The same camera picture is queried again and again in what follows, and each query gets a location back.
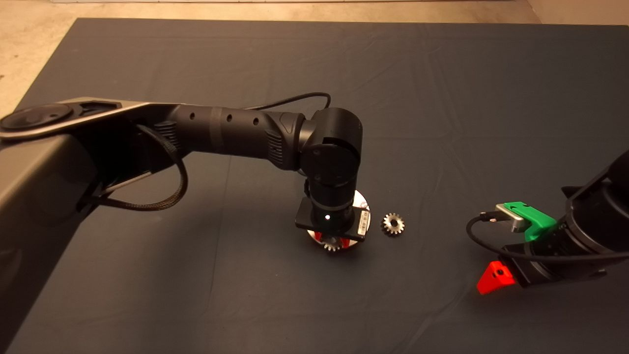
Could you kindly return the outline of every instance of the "dark gray mat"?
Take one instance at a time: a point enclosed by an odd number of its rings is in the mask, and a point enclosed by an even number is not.
[[[464,227],[510,200],[561,216],[559,188],[629,148],[628,63],[625,26],[78,20],[20,106],[329,91],[364,123],[359,190],[374,218],[398,212],[408,228],[390,239],[372,226],[328,256],[292,224],[300,176],[192,154],[176,207],[101,207],[83,223],[10,352],[623,352],[629,264],[483,297],[495,256]],[[116,197],[158,200],[177,179]]]

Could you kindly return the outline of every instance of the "small gear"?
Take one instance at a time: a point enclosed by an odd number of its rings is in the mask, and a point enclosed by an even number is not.
[[[321,243],[328,252],[336,252],[343,248],[343,243],[339,237],[328,236],[321,238]]]
[[[404,220],[399,214],[388,213],[382,220],[382,231],[387,236],[397,236],[404,232]]]

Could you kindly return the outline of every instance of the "concrete floor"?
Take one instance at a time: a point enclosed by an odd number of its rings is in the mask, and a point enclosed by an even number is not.
[[[629,24],[629,1],[54,4],[47,0],[0,0],[0,117],[13,111],[77,17]]]

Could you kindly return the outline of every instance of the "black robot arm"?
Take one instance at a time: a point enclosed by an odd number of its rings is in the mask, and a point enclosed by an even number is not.
[[[563,187],[565,215],[558,220],[515,202],[484,212],[467,226],[468,235],[498,254],[478,284],[481,293],[519,283],[523,287],[559,281],[592,280],[629,258],[629,151],[584,186]],[[525,243],[495,247],[478,238],[478,221],[509,221],[512,231],[537,228]]]
[[[176,164],[182,185],[168,202],[125,203],[132,210],[172,206],[186,190],[181,159],[192,151],[302,171],[307,188],[296,225],[365,237],[360,216],[368,211],[352,206],[362,126],[340,108],[308,120],[300,113],[77,98],[2,118],[0,140],[0,352],[81,221],[99,204],[121,205],[108,199],[113,191]]]

